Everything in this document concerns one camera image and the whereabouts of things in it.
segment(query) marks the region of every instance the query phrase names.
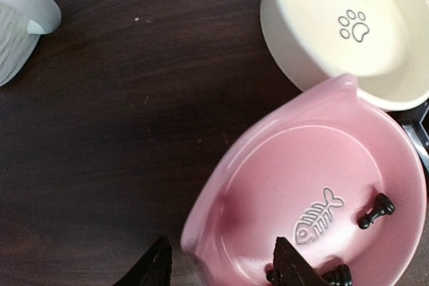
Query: cream ceramic bowl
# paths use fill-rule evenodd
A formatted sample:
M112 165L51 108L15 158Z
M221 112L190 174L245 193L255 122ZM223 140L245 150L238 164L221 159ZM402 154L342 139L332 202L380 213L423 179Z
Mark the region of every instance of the cream ceramic bowl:
M344 73L385 111L429 98L429 0L262 0L261 26L284 74L307 90Z

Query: mug handle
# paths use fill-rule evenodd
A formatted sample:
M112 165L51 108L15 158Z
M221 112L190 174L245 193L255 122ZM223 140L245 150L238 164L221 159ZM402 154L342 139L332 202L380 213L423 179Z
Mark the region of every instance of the mug handle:
M28 33L52 33L61 23L61 10L54 0L0 0L0 3L28 17Z

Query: pink bowl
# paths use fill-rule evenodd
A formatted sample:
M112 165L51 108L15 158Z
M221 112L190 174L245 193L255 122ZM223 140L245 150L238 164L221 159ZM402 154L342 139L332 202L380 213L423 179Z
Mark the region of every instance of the pink bowl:
M359 229L383 192L392 216ZM303 215L325 206L324 222ZM426 212L417 153L386 113L357 97L344 75L301 94L252 126L207 182L182 248L207 285L269 285L277 236L319 272L345 263L353 285L393 285L416 251Z

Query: tabletop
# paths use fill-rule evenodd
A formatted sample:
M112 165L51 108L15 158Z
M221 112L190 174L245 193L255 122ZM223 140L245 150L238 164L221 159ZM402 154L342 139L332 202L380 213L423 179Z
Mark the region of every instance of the tabletop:
M201 285L179 238L212 170L300 91L260 0L56 0L60 29L0 88L0 283L112 285L162 234L172 285ZM429 221L398 285L429 285Z

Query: dark wood surface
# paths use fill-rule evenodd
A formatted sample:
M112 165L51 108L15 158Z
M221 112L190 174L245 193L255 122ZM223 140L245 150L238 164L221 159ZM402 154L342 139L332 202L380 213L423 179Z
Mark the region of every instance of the dark wood surface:
M231 143L299 91L260 0L57 0L61 28L0 89L0 284L111 285L184 221ZM398 285L429 285L429 233Z

